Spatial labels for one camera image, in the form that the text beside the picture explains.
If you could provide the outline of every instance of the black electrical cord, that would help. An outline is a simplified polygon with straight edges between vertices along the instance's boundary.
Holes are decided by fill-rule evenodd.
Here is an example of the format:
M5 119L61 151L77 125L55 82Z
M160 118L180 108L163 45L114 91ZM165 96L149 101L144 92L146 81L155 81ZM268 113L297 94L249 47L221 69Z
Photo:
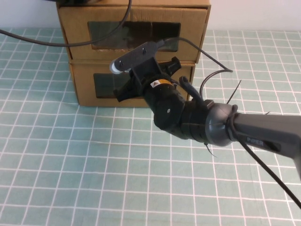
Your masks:
M112 34L114 34L115 32L117 32L118 30L120 30L122 28L122 25L124 24L124 22L128 18L128 15L129 15L130 10L131 10L131 6L132 6L132 0L128 0L128 6L127 6L126 13L125 13L123 19L120 21L119 25L116 28L114 28L111 32L107 33L106 35L104 35L101 38L96 39L96 40L66 44L66 43L52 43L52 42L44 42L44 41L39 41L39 40L34 40L34 39L28 39L28 38L25 38L25 37L22 37L22 36L19 36L19 35L16 35L16 34L7 32L5 30L1 30L1 29L0 29L0 34L4 34L4 35L9 36L11 38L15 38L15 39L18 39L18 40L22 40L22 41L26 41L26 42L30 42L30 43L34 43L34 44L38 44L38 45L43 45L43 46L52 46L52 47L78 47L78 46L91 45L91 44L97 43L99 41L102 41L102 40L110 37Z
M219 71L216 71L216 72L213 72L212 74L208 75L204 81L202 82L201 84L201 87L199 89L199 94L201 96L201 99L202 101L204 101L203 99L203 89L204 89L204 86L206 84L206 82L212 78L213 76L219 74L219 73L222 73L222 72L230 72L232 73L233 70L227 68L226 66L224 66L221 62L218 62L216 59L214 59L212 56L210 56L209 54L207 54L204 50L202 50L200 47L198 47L197 45L195 45L192 41L186 39L186 38L181 38L181 37L174 37L174 38L168 38L168 39L164 39L164 42L165 43L169 43L169 42L173 42L173 41L184 41L188 44L190 44L191 46L193 46L194 48L196 48L198 51L200 51L202 54L204 54L206 57L208 57L209 59L211 59L213 62L215 62L216 64L218 64L221 68L223 68L223 70L219 70Z
M234 138L245 148L245 150L259 163L259 165L282 187L282 189L291 197L291 199L297 204L301 209L300 200L292 193L292 191L282 182L282 180L248 147L248 145L243 141L243 139L238 135L234 126L234 117L238 110L237 105L232 106L232 114L229 118L229 124L231 132Z

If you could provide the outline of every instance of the green grid mat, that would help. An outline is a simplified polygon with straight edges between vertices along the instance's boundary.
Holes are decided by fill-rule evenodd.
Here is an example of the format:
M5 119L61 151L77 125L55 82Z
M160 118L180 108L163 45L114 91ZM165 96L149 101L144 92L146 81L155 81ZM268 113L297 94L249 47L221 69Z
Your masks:
M10 29L63 42L59 29ZM234 73L206 98L245 113L300 114L299 32L207 31L204 50ZM201 58L193 85L218 69ZM64 48L0 35L0 225L301 226L301 212L237 143L160 131L145 108L78 106ZM293 162L258 156L301 199Z

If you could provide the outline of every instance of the stacked cardboard boxes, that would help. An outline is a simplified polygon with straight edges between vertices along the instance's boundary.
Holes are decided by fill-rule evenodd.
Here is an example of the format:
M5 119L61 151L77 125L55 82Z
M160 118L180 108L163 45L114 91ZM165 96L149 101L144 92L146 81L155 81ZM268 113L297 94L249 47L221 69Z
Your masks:
M85 42L101 38L113 30L123 18L127 0L102 0L83 6L57 5L66 43ZM78 102L83 106L146 107L142 98L118 102L113 90L127 82L127 73L113 75L112 60L146 41L170 37L187 38L202 47L210 14L209 0L133 0L123 28L106 40L92 45L67 48L69 65ZM193 81L195 64L200 52L186 42L175 42L156 54L157 61L177 57L182 69L172 78L186 76ZM179 91L189 99L181 88Z

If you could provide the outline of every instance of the robotic arm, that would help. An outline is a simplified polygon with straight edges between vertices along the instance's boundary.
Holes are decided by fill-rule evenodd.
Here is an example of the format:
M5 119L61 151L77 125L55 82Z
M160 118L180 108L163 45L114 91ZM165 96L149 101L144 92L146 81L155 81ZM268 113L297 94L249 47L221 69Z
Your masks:
M197 91L181 77L181 87L194 94L191 101L185 100L176 89L179 83L172 79L181 68L179 60L174 57L158 64L155 59L163 44L144 43L111 63L112 73L129 72L131 77L124 87L114 91L118 101L143 97L154 113L155 125L180 139L216 146L243 140L247 145L291 158L301 179L300 116L242 114L236 112L237 106L235 110L229 104L200 101L195 98Z

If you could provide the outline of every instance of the white wall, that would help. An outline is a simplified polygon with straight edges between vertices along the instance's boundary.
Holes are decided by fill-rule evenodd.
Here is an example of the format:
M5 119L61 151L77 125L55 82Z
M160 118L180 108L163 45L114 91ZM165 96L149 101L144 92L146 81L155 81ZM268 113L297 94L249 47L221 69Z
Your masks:
M301 30L301 0L211 0L211 4L209 29ZM0 0L0 27L59 27L55 3Z

